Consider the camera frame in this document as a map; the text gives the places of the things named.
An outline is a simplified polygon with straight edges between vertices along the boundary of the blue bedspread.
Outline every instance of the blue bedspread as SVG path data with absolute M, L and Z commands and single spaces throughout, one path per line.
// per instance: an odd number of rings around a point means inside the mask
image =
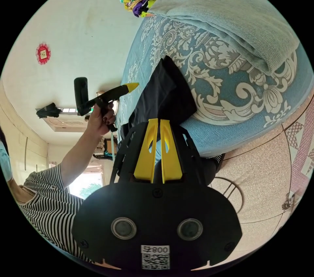
M 301 44 L 267 76 L 214 34 L 154 16 L 143 20 L 127 58 L 122 83 L 140 85 L 121 98 L 118 127 L 128 121 L 165 55 L 181 70 L 195 97 L 198 110 L 182 126 L 203 156 L 231 151 L 274 129 L 304 102 L 314 85 Z

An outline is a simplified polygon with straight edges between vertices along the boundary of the label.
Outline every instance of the label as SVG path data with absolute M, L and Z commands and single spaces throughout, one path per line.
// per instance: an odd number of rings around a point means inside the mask
M 142 269 L 170 269 L 169 245 L 141 245 Z
M 46 44 L 40 44 L 36 49 L 37 61 L 40 65 L 46 64 L 51 56 L 51 51 Z

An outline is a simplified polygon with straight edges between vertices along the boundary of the tiled floor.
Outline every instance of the tiled floor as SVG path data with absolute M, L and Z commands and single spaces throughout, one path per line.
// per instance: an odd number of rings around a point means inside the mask
M 313 95 L 314 89 L 282 126 L 226 154 L 216 175 L 219 178 L 211 186 L 228 197 L 236 211 L 241 209 L 238 216 L 243 236 L 229 258 L 218 265 L 265 244 L 298 206 L 314 168 Z M 295 201 L 284 212 L 287 194 L 294 194 Z
M 280 215 L 281 205 L 290 189 L 291 163 L 285 133 L 249 152 L 224 160 L 216 175 L 233 181 L 244 195 L 239 212 L 241 223 L 250 223 Z M 241 202 L 232 197 L 234 207 Z
M 290 196 L 297 203 L 310 181 L 314 167 L 314 99 L 306 111 L 285 130 L 291 155 Z

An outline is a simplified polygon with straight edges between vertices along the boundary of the screw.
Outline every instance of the screw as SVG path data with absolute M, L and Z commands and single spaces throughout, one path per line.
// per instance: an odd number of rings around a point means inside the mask
M 162 195 L 163 195 L 162 189 L 154 189 L 154 190 L 153 190 L 153 196 L 154 196 L 155 198 L 161 198 Z
M 236 244 L 234 242 L 229 242 L 225 246 L 225 251 L 230 252 L 235 248 Z
M 80 246 L 81 246 L 82 248 L 84 248 L 84 249 L 87 249 L 87 248 L 88 248 L 88 243 L 86 242 L 86 240 L 81 241 L 79 244 L 80 244 Z

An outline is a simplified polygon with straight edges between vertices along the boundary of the dark pants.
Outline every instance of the dark pants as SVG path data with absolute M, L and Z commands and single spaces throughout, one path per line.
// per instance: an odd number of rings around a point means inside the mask
M 206 180 L 206 185 L 210 185 L 215 178 L 217 165 L 216 162 L 212 158 L 201 158 L 203 167 L 204 167 L 204 175 Z M 159 160 L 155 165 L 155 173 L 154 173 L 154 181 L 153 183 L 162 184 L 163 177 L 161 172 L 161 160 Z

